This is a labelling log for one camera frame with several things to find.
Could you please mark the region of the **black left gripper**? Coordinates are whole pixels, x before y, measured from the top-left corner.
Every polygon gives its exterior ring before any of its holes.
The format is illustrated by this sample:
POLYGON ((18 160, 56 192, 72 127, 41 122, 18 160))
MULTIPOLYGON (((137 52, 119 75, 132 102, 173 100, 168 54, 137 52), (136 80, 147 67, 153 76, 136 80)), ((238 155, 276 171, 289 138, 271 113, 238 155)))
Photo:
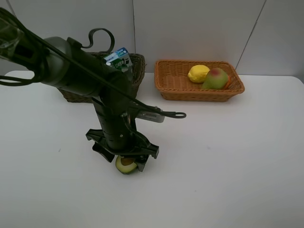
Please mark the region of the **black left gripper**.
POLYGON ((117 149, 124 142, 125 137, 122 134, 115 138, 106 135, 103 130, 90 129, 86 133, 86 138, 95 142, 92 150, 102 155, 109 163, 116 155, 135 158, 139 172, 143 172, 149 155, 156 159, 159 154, 159 146, 150 143, 140 132, 133 134, 131 140, 122 149, 117 149))

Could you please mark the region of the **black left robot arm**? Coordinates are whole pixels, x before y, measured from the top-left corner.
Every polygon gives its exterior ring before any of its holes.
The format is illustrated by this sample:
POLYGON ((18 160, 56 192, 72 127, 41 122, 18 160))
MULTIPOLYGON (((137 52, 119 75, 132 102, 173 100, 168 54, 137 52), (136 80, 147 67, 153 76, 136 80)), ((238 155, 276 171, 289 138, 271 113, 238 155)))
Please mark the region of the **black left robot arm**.
POLYGON ((30 79, 1 76, 4 86, 43 83, 89 97, 101 129, 86 133, 93 150, 123 174, 143 171, 159 147, 137 131, 136 118, 158 112, 140 104, 130 75, 106 64, 72 38, 42 39, 6 9, 0 10, 0 57, 33 72, 30 79))

